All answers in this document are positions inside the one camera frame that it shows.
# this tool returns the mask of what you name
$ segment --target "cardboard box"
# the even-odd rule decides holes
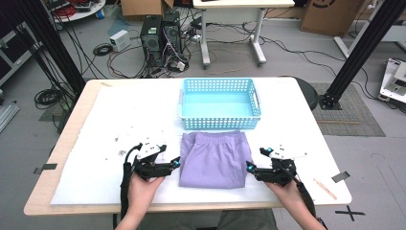
[[[122,0],[124,16],[164,15],[174,0]]]
[[[309,0],[301,31],[344,37],[366,0]]]

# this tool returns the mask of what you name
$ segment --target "white tabletop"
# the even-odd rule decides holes
[[[199,9],[208,8],[288,8],[293,7],[293,0],[215,0],[202,2],[193,0],[193,6]]]
[[[188,132],[182,128],[178,114],[181,79],[92,81],[88,84],[104,82],[112,86],[101,88],[87,116],[61,174],[52,200],[54,206],[119,205],[124,157],[117,153],[134,145],[128,140],[161,138],[168,148],[158,157],[158,162],[169,162],[180,154],[181,135]],[[254,83],[261,99],[261,119],[255,129],[242,130],[247,135],[254,162],[258,167],[269,168],[270,159],[259,154],[260,147],[283,145],[294,152],[307,152],[306,157],[295,162],[315,204],[350,203],[345,182],[334,183],[331,179],[340,171],[296,81],[255,78]],[[115,142],[116,137],[122,142]],[[337,199],[316,184],[314,178]],[[176,210],[173,205],[179,204],[194,204],[193,210],[224,209],[224,204],[229,208],[281,206],[276,196],[251,174],[247,175],[245,188],[234,190],[183,188],[178,181],[179,170],[176,170],[158,189],[152,210],[171,207],[173,211]]]

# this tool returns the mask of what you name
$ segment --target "carpet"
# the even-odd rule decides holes
[[[328,83],[311,83],[319,95],[324,95]],[[342,110],[323,110],[318,105],[312,112],[324,135],[385,137],[370,110],[350,84],[339,101]]]
[[[38,119],[39,122],[60,122],[62,118],[62,108],[57,103],[56,105],[49,107],[44,110],[41,117]]]

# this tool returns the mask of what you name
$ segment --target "computer tower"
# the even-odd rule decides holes
[[[161,15],[147,15],[141,29],[140,38],[149,67],[163,66],[161,23]]]
[[[180,18],[179,11],[167,11],[164,19],[162,20],[163,26],[163,39],[165,44],[168,42],[175,50],[176,53],[182,53],[182,40],[180,38]],[[172,51],[171,48],[168,48],[168,54],[170,55]]]

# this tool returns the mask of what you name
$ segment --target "hand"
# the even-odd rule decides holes
[[[274,192],[281,203],[285,202],[303,202],[301,194],[296,186],[296,182],[291,180],[284,187],[280,184],[265,182],[265,185]]]
[[[269,182],[265,182],[265,185],[275,193],[283,207],[289,212],[290,216],[301,225],[302,229],[326,229],[308,211],[294,180],[290,181],[284,187]]]
[[[138,227],[151,204],[155,192],[164,177],[158,177],[154,181],[144,181],[138,174],[133,174],[128,188],[128,210],[125,217],[117,226],[116,230],[133,230]]]
[[[134,173],[129,182],[127,212],[143,217],[164,179],[164,177],[158,177],[149,182],[144,181],[138,174]]]

